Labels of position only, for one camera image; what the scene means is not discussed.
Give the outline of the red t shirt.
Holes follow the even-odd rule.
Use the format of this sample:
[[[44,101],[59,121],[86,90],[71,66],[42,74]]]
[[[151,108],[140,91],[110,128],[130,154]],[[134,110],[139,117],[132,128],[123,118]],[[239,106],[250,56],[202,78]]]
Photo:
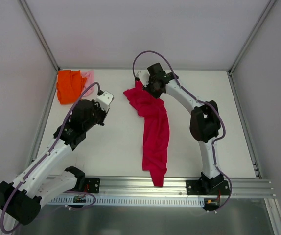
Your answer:
[[[135,87],[127,89],[123,94],[137,114],[144,118],[142,169],[150,173],[154,186],[162,187],[167,172],[167,149],[170,137],[164,101],[144,91],[140,81],[136,81]]]

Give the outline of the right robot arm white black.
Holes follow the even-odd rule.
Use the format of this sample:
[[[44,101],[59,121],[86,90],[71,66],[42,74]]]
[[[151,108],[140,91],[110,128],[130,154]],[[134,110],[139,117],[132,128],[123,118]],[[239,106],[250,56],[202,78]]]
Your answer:
[[[166,73],[160,63],[149,66],[147,70],[148,83],[143,89],[154,98],[168,94],[190,113],[189,130],[198,141],[202,158],[201,177],[192,189],[202,194],[213,194],[224,181],[222,173],[218,170],[217,149],[214,143],[221,128],[216,102],[200,101],[183,87],[177,75],[172,72]]]

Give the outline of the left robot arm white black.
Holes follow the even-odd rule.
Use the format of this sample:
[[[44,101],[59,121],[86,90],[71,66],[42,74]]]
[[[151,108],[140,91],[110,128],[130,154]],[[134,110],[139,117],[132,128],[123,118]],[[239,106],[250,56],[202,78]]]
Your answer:
[[[21,225],[28,225],[41,208],[59,194],[72,190],[80,192],[85,186],[85,173],[74,166],[67,167],[59,177],[45,183],[50,171],[70,154],[95,125],[104,125],[113,97],[99,96],[73,104],[63,123],[44,150],[26,170],[8,183],[0,183],[0,224],[7,214]]]

